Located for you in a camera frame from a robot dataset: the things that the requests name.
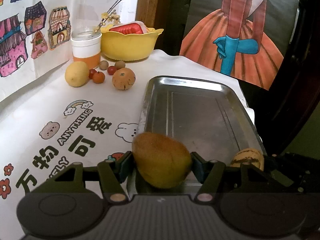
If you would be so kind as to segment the red plastic toy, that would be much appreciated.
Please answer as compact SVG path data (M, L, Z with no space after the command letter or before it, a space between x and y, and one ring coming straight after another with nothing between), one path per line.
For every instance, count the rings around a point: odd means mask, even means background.
M138 23L128 23L117 27L110 28L109 31L128 34L144 34L143 28Z

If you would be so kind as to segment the olive green small fruit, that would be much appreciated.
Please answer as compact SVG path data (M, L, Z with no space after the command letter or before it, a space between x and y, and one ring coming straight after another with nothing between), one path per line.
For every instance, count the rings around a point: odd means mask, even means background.
M99 68L100 68L101 70L107 70L108 67L109 67L108 61L106 61L106 60L100 61Z

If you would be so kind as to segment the lady in orange dress poster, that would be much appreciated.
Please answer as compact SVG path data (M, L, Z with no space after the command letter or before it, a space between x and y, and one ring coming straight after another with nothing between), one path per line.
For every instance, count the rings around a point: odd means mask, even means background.
M180 55L269 89L292 40L299 0L192 0Z

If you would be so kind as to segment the brown wooden door frame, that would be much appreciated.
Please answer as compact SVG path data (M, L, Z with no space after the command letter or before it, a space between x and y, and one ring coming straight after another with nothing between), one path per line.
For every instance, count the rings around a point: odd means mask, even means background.
M166 29L171 0L138 0L136 20L147 27Z

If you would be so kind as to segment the yellow flower branch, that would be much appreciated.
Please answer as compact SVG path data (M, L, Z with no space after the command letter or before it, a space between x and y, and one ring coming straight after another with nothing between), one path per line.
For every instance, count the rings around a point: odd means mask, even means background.
M96 34L102 26L106 25L106 22L114 22L118 21L120 19L120 16L117 15L116 6L121 2L122 0L116 0L111 7L108 9L107 12L102 13L101 15L101 21L99 24L93 28L93 34Z

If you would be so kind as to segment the yellow lemon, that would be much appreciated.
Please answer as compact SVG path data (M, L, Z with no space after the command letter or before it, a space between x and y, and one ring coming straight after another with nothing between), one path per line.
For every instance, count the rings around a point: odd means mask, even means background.
M85 62L71 63L65 72L65 81L72 87L81 87L89 80L89 68Z

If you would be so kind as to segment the small striped orange melon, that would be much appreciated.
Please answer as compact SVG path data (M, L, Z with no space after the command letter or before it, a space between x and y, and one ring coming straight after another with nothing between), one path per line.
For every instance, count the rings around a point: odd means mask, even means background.
M136 75L130 68L121 68L112 77L112 83L117 90L129 90L135 81Z

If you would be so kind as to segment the small orange tangerine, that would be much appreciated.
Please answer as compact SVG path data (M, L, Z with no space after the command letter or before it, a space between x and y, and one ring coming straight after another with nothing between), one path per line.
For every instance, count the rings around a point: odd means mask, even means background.
M92 76L92 81L96 84L104 83L105 74L103 72L95 72Z

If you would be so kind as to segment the metal tray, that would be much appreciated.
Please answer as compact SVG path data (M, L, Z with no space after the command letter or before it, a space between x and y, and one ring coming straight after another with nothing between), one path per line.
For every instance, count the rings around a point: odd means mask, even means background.
M226 165L245 148L266 153L235 92L213 81L153 77L147 85L138 131L174 138L205 161Z

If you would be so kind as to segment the white orange glass jar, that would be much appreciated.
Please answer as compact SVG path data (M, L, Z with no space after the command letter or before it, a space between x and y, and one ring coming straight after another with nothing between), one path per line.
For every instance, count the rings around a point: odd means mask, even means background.
M72 31L73 61L84 62L89 69L97 68L101 58L101 37L100 30L95 27L82 27Z

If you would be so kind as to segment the yellow plastic bowl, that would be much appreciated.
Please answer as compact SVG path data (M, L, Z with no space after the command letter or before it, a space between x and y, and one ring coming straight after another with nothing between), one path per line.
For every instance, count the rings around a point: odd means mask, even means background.
M164 29L149 28L144 34L122 34L101 29L101 53L112 60L139 61L154 50L157 38Z

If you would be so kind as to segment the large striped tan melon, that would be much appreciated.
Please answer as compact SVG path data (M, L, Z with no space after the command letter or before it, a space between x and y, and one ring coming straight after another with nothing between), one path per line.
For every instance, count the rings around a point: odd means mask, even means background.
M246 148L239 151L232 159L230 167L240 167L241 164L252 164L261 171L264 170L264 156L255 148Z

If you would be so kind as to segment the green yellow mango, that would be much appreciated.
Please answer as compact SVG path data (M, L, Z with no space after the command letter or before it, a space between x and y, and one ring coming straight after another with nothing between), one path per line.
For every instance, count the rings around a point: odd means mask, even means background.
M144 132L132 142L138 172L154 187L178 186L191 172L191 154L179 141L166 135Z

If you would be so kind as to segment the red cherry tomato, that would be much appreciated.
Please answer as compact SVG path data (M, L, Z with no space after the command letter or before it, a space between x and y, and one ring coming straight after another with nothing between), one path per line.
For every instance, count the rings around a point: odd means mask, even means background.
M109 66L107 69L108 75L113 75L117 71L116 66Z
M97 71L96 71L94 68L90 69L90 70L89 70L89 79L92 79L92 78L93 78L93 75L94 75L95 73L97 73Z

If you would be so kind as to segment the white printed table cloth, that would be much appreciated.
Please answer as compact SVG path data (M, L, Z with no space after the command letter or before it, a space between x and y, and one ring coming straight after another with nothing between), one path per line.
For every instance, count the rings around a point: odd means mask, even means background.
M136 75L135 84L126 91L115 89L110 76L101 84L73 88L65 81L65 67L60 67L1 103L1 239L23 236L16 206L50 175L76 161L94 166L131 149L153 77L223 83L242 103L246 101L236 79L182 56L155 50L146 60L126 66Z

